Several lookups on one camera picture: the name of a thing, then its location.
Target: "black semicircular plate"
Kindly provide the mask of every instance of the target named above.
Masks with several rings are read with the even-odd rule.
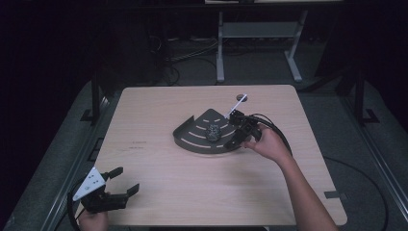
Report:
[[[218,125],[221,138],[216,142],[207,141],[205,132],[210,124]],[[228,123],[228,119],[214,109],[207,110],[197,120],[194,116],[181,124],[173,132],[175,143],[191,152],[201,154],[220,154],[237,149],[227,149],[224,144],[234,136],[235,127]]]

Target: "wire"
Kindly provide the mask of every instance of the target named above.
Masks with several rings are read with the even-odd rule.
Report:
[[[159,51],[162,48],[162,45],[163,45],[162,40],[157,36],[150,36],[150,38],[155,39],[155,40],[157,40],[159,42],[158,47],[153,52]]]
[[[197,51],[191,52],[190,54],[187,54],[187,55],[183,55],[183,56],[179,56],[179,57],[175,57],[175,58],[167,58],[165,60],[177,62],[177,61],[182,61],[182,60],[192,58],[192,57],[195,57],[195,56],[206,54],[206,53],[214,50],[217,47],[218,41],[215,38],[213,38],[213,40],[215,42],[213,44],[205,47],[205,48],[202,48],[202,49],[199,49]]]
[[[272,131],[274,131],[282,139],[282,142],[285,144],[286,148],[288,148],[289,152],[291,152],[291,155],[293,155],[291,146],[289,145],[289,142],[286,139],[285,135],[283,134],[283,132],[278,127],[275,126],[275,124],[273,124],[271,122],[271,120],[269,118],[267,118],[265,116],[265,118],[267,120],[264,120],[262,118],[259,118],[259,117],[253,116],[253,115],[242,115],[242,116],[237,116],[237,117],[255,119],[256,121],[265,124],[267,127],[272,129]]]
[[[191,37],[190,40],[204,44],[204,43],[212,42],[212,41],[216,40],[216,38],[194,38],[194,37]]]
[[[175,81],[171,82],[170,77],[167,76],[166,73],[164,73],[164,75],[165,75],[164,80],[165,80],[165,82],[167,83],[168,86],[170,86],[170,87],[174,86],[174,85],[181,86],[181,85],[178,84],[178,81],[180,79],[180,72],[179,72],[179,70],[177,68],[173,67],[172,65],[173,64],[179,64],[181,62],[187,62],[187,61],[204,61],[204,62],[210,64],[217,71],[217,66],[213,62],[211,62],[211,61],[209,61],[209,60],[207,60],[205,58],[193,57],[193,58],[188,58],[188,59],[185,59],[185,60],[180,60],[180,61],[177,61],[177,62],[173,62],[173,63],[171,63],[171,65],[169,65],[167,67],[170,68],[171,74],[173,74],[172,71],[175,71],[177,77],[176,77]]]
[[[82,208],[81,212],[79,212],[79,214],[78,214],[78,216],[75,218],[75,220],[77,220],[84,212],[85,212],[85,207]]]
[[[76,219],[74,217],[74,210],[73,210],[73,203],[74,202],[72,200],[72,192],[69,192],[66,195],[66,201],[67,201],[66,210],[67,210],[67,213],[68,213],[69,222],[71,223],[71,226],[75,231],[81,231],[79,226],[78,226],[78,223],[76,222]]]
[[[71,189],[69,190],[68,193],[72,194],[72,192],[75,190],[75,188],[78,187],[78,185],[81,184],[84,180],[85,180],[85,177],[82,177],[82,178],[79,179],[77,182],[75,182],[75,184],[71,187]],[[65,212],[63,213],[63,216],[60,218],[60,220],[58,220],[58,223],[57,223],[57,225],[55,226],[54,231],[56,231],[56,230],[60,227],[61,223],[63,222],[63,220],[64,220],[64,218],[65,218],[65,216],[68,214],[68,210],[69,210],[68,207],[72,207],[72,203],[69,204],[69,199],[68,199],[67,202],[66,202],[66,210],[65,210]]]
[[[346,166],[346,167],[349,167],[349,168],[351,168],[351,169],[353,169],[353,170],[359,172],[360,174],[362,174],[364,177],[366,177],[366,179],[368,179],[368,180],[375,186],[375,188],[377,189],[378,193],[379,193],[380,196],[381,196],[381,199],[382,199],[383,205],[384,205],[385,217],[384,217],[384,224],[383,224],[383,226],[382,226],[382,228],[381,228],[381,231],[385,231],[385,230],[387,229],[388,220],[389,220],[388,203],[387,203],[387,200],[386,200],[386,198],[385,198],[384,193],[381,192],[380,188],[379,188],[378,185],[375,183],[375,181],[372,180],[366,173],[364,173],[362,170],[360,170],[360,169],[357,168],[357,167],[351,166],[351,165],[349,165],[349,164],[347,164],[347,163],[345,163],[345,162],[342,162],[342,161],[333,159],[333,158],[331,158],[331,157],[323,156],[323,158],[324,158],[324,159],[327,159],[327,160],[330,160],[330,161],[332,161],[332,162],[337,162],[337,163],[339,163],[339,164],[342,164],[342,165],[344,165],[344,166]]]
[[[251,52],[254,52],[256,50],[256,45],[252,42],[252,44],[246,44],[245,42],[242,41],[229,41],[229,42],[224,42],[225,43],[225,51],[223,52],[225,56],[243,56],[246,54],[249,54]]]
[[[252,114],[250,116],[261,116],[261,117],[265,118],[267,121],[269,121],[270,123],[272,123],[272,120],[270,120],[268,117],[266,117],[265,115],[262,115],[262,114]]]

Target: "table top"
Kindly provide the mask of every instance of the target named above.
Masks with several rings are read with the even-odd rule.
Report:
[[[208,109],[224,115],[237,103],[246,115],[263,114],[285,134],[293,156],[339,225],[346,214],[318,144],[291,86],[129,88],[123,91],[95,166],[124,167],[107,192],[140,191],[127,208],[110,211],[110,224],[137,226],[294,225],[292,204],[276,163],[250,149],[205,155],[174,142],[172,132]]]

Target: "black cable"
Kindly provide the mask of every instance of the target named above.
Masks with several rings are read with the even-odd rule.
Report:
[[[167,85],[170,86],[170,87],[173,86],[173,85],[181,86],[181,85],[178,84],[178,81],[180,79],[180,72],[175,67],[172,66],[173,64],[179,64],[181,62],[194,61],[194,60],[204,61],[204,62],[210,64],[217,71],[217,66],[213,62],[211,62],[211,61],[209,61],[209,60],[207,60],[205,58],[191,57],[191,58],[186,58],[186,59],[183,59],[183,60],[180,60],[180,61],[171,62],[171,66],[168,66],[168,67],[177,72],[177,79],[174,82],[170,82],[169,80],[166,81],[166,79],[165,79],[165,82],[167,83]]]
[[[364,173],[362,170],[360,170],[360,169],[357,168],[357,167],[351,166],[351,165],[349,165],[349,164],[347,164],[347,163],[345,163],[345,162],[342,162],[342,161],[333,159],[333,158],[331,158],[331,157],[323,156],[323,158],[324,158],[324,159],[327,159],[327,160],[330,160],[330,161],[332,161],[332,162],[337,162],[337,163],[339,163],[339,164],[342,164],[342,165],[344,165],[344,166],[346,166],[346,167],[349,167],[349,168],[351,168],[351,169],[353,169],[353,170],[359,172],[360,174],[362,174],[366,179],[368,179],[368,180],[375,186],[375,188],[377,189],[378,193],[379,193],[380,196],[381,196],[381,199],[382,199],[383,205],[384,205],[384,210],[385,210],[384,224],[383,224],[383,226],[382,226],[382,228],[381,228],[381,231],[387,230],[388,220],[389,220],[388,203],[387,203],[387,200],[386,200],[386,198],[385,198],[384,193],[381,192],[379,186],[374,182],[374,180],[372,180],[366,173]]]
[[[69,192],[66,195],[66,209],[68,212],[68,217],[69,217],[69,222],[71,223],[72,228],[75,231],[81,231],[81,229],[78,226],[78,223],[76,222],[76,219],[74,217],[74,209],[73,209],[73,200],[72,200],[72,192]]]
[[[253,48],[251,49],[249,45],[245,44],[245,42],[235,42],[235,41],[229,41],[227,43],[225,43],[226,46],[224,47],[225,51],[224,51],[224,55],[225,56],[243,56],[249,53],[252,53],[256,50],[256,45],[252,44]]]
[[[175,58],[171,57],[171,58],[168,58],[168,60],[173,61],[173,62],[184,61],[184,60],[188,60],[189,58],[196,57],[196,56],[210,54],[210,52],[213,52],[213,51],[216,51],[216,50],[217,50],[217,42],[215,42],[211,46],[199,49],[199,50],[194,51],[194,52],[192,52],[190,54],[182,55],[180,57],[175,57]]]
[[[68,193],[71,193],[71,194],[72,194],[72,192],[75,190],[75,188],[78,187],[78,185],[81,184],[84,180],[85,180],[85,177],[83,177],[83,178],[79,179],[77,182],[75,182],[75,184],[71,187],[71,189],[69,190]],[[63,216],[62,216],[62,217],[60,218],[60,220],[58,221],[57,225],[55,226],[54,231],[56,231],[56,230],[60,227],[61,223],[63,222],[63,220],[64,220],[64,218],[65,218],[65,216],[69,213],[69,212],[68,212],[68,207],[69,207],[69,206],[72,207],[72,202],[69,204],[69,198],[67,198],[67,201],[66,201],[66,210],[65,210],[65,212],[63,213]]]
[[[278,127],[275,126],[275,124],[273,124],[273,123],[271,122],[271,120],[270,120],[269,118],[267,118],[267,117],[265,116],[265,118],[266,118],[267,120],[264,120],[264,119],[262,119],[262,118],[259,118],[259,117],[253,116],[253,115],[243,115],[243,116],[237,116],[237,117],[250,118],[250,119],[254,119],[254,120],[256,120],[256,121],[258,121],[258,122],[260,122],[260,123],[265,124],[267,127],[269,127],[270,129],[272,129],[272,131],[274,131],[274,132],[282,139],[282,142],[285,144],[286,148],[288,148],[288,150],[290,151],[291,155],[293,155],[291,146],[289,145],[289,142],[288,142],[288,140],[286,139],[285,135],[283,134],[283,132],[282,132]]]
[[[175,68],[174,66],[172,66],[172,65],[167,66],[167,67],[170,69],[170,75],[174,74],[174,72],[175,72],[176,80],[174,80],[173,82],[171,82],[170,76],[167,75],[167,74],[164,72],[164,77],[163,77],[164,81],[167,83],[167,85],[168,85],[169,87],[172,87],[172,86],[174,86],[174,85],[179,85],[179,84],[178,84],[178,81],[180,80],[180,71],[179,71],[177,68]]]
[[[75,218],[75,220],[77,220],[84,212],[85,212],[85,207],[82,208],[81,212],[79,212],[79,214],[78,214],[78,216]]]
[[[272,123],[272,120],[270,120],[268,117],[266,117],[265,115],[262,115],[262,114],[252,114],[250,116],[261,116],[261,117],[265,118],[267,121],[269,121],[270,123]]]

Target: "person's right hand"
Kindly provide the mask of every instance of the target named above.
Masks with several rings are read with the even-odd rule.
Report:
[[[244,141],[241,143],[242,147],[250,148],[262,156],[276,162],[278,165],[280,165],[286,158],[291,157],[291,152],[283,143],[279,135],[262,123],[258,124],[258,127],[262,132],[260,140],[257,142]]]
[[[82,231],[107,231],[109,226],[108,212],[93,214],[85,210],[78,221]]]

